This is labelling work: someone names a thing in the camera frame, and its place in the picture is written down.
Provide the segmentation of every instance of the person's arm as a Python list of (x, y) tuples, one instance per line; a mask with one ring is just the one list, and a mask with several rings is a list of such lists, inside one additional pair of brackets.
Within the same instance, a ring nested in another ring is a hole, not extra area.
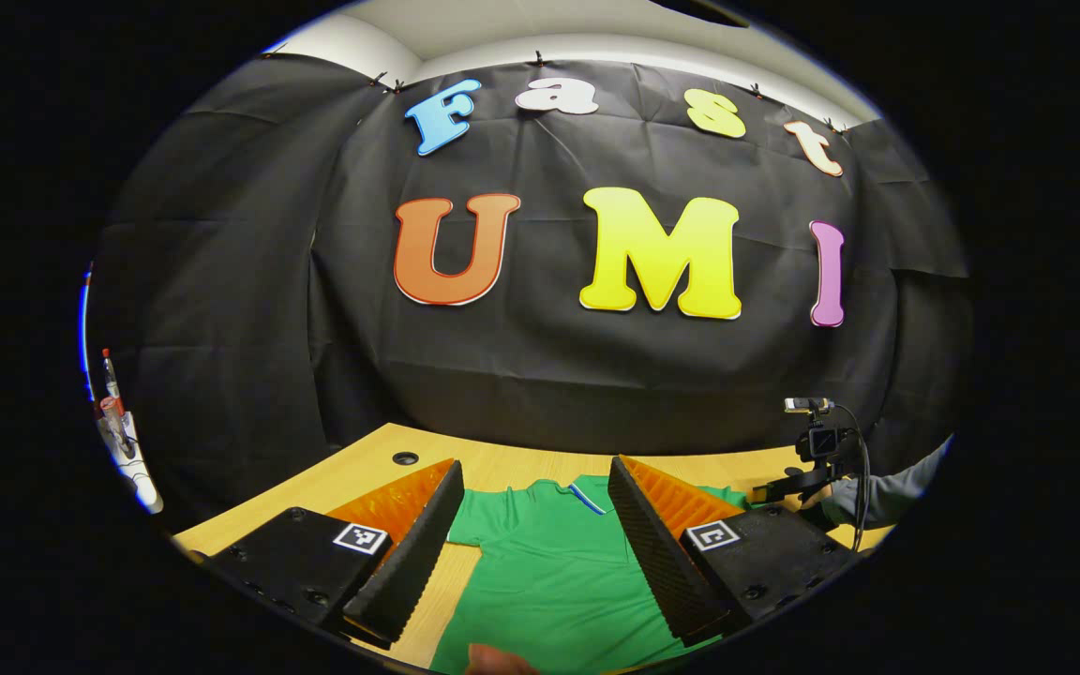
[[(874, 475), (869, 480), (869, 513), (865, 516), (866, 529), (878, 529), (896, 524), (914, 501), (926, 490), (935, 468), (953, 436), (944, 440), (939, 448), (922, 458), (916, 465), (907, 467), (893, 475)], [(832, 484), (832, 495), (820, 500), (823, 514), (836, 525), (856, 525), (856, 480), (837, 480)]]

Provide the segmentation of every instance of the yellow letter m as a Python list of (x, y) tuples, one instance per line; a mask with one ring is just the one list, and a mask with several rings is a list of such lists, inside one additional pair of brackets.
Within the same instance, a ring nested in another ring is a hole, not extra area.
[(583, 201), (599, 214), (599, 244), (594, 281), (582, 288), (582, 307), (627, 311), (636, 292), (627, 287), (627, 260), (639, 278), (649, 307), (663, 310), (687, 267), (690, 281), (678, 295), (678, 309), (689, 316), (732, 320), (741, 299), (732, 286), (732, 226), (735, 206), (696, 197), (665, 234), (642, 193), (629, 188), (593, 188)]

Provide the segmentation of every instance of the wooden table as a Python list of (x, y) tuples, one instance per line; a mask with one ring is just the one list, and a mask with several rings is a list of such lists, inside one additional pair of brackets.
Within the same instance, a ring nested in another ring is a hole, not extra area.
[[(415, 465), (395, 464), (391, 458), (400, 451), (417, 454), (419, 462)], [(294, 478), (270, 487), (211, 521), (186, 529), (174, 540), (189, 551), (215, 555), (284, 509), (299, 505), (326, 513), (375, 487), (384, 486), (391, 480), (445, 458), (461, 460), (465, 487), (489, 492), (505, 490), (507, 487), (526, 488), (541, 478), (555, 480), (564, 486), (582, 474), (608, 475), (611, 465), (611, 456), (481, 444), (387, 423)], [(811, 467), (798, 461), (793, 447), (723, 456), (640, 457), (639, 460), (694, 486), (732, 487), (746, 492), (769, 480), (783, 478), (788, 465), (802, 470)], [(785, 505), (797, 508), (797, 499), (792, 497)], [(863, 551), (876, 545), (887, 532), (888, 527), (866, 532), (862, 538)], [(831, 535), (836, 541), (852, 545), (851, 526), (837, 527)], [(391, 645), (390, 650), (354, 643), (373, 652), (428, 667), (480, 557), (480, 548), (445, 543), (419, 606), (403, 630), (402, 639)]]

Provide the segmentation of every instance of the white wall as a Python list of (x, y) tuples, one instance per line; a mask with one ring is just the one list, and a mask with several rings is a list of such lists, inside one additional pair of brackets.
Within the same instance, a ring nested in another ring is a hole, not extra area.
[(853, 106), (850, 106), (846, 110), (818, 91), (745, 60), (697, 46), (629, 35), (537, 35), (503, 39), (421, 60), (394, 36), (360, 18), (334, 12), (291, 33), (284, 46), (273, 44), (270, 51), (273, 50), (280, 54), (303, 54), (334, 60), (368, 77), (377, 77), (377, 73), (387, 71), (381, 81), (391, 86), (394, 85), (394, 80), (417, 82), (461, 69), (532, 60), (536, 58), (536, 50), (539, 50), (545, 59), (644, 64), (699, 73), (745, 89), (757, 82), (762, 94), (787, 103), (814, 118), (832, 118), (832, 123), (840, 129), (856, 126), (863, 121), (881, 117), (869, 106), (861, 110), (852, 110)]
[(492, 44), (481, 44), (469, 50), (424, 60), (408, 82), (428, 80), (430, 77), (481, 68), (494, 64), (522, 63), (535, 60), (536, 51), (548, 59), (622, 60), (622, 63), (644, 64), (657, 68), (672, 68), (693, 72), (748, 89), (757, 82), (761, 93), (778, 102), (805, 111), (821, 120), (832, 118), (837, 127), (856, 126), (862, 117), (875, 119), (859, 112), (845, 110), (839, 104), (829, 102), (823, 95), (806, 89), (797, 82), (786, 80), (767, 69), (746, 64), (744, 60), (715, 54), (699, 48), (687, 46), (661, 39), (634, 38), (629, 35), (566, 33), (537, 35), (528, 38), (505, 39)]
[(411, 82), (422, 63), (393, 36), (360, 18), (335, 12), (291, 33), (281, 50), (273, 44), (269, 51), (333, 60), (372, 78), (387, 71), (381, 81), (390, 86), (394, 86), (394, 80)]

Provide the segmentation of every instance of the green t-shirt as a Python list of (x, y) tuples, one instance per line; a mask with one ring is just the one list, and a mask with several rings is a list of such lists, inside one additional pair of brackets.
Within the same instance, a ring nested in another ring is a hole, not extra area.
[[(744, 492), (703, 490), (737, 505)], [(527, 490), (465, 490), (449, 542), (481, 546), (469, 585), (431, 670), (461, 675), (469, 645), (526, 658), (543, 675), (584, 675), (680, 657), (644, 580), (606, 475), (569, 487), (537, 480)]]

